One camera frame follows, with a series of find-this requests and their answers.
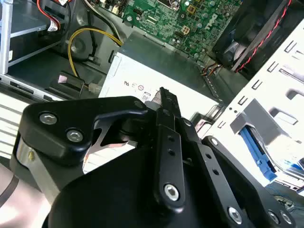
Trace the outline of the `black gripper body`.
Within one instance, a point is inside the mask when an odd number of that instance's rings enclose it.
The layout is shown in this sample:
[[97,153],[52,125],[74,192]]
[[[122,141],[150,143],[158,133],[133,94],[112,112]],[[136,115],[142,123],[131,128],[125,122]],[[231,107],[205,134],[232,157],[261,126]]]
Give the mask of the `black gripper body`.
[[160,206],[153,195],[155,154],[132,150],[64,187],[48,216],[51,228],[234,228],[196,164],[183,165],[185,206]]

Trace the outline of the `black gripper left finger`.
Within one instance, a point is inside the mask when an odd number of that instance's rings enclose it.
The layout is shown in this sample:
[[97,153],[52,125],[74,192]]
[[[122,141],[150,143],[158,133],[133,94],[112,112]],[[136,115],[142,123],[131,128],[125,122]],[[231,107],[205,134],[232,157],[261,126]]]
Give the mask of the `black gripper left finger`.
[[153,195],[174,213],[185,205],[181,112],[160,88],[148,107],[133,96],[36,103],[22,115],[14,155],[53,205],[72,181],[132,150],[155,154]]

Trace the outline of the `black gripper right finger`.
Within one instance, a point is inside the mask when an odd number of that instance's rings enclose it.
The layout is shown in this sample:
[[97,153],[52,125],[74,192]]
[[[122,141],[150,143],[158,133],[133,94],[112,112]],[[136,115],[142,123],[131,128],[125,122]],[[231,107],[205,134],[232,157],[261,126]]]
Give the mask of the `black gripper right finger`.
[[185,118],[177,120],[186,165],[186,218],[191,227],[295,228],[296,221],[216,138],[200,139]]

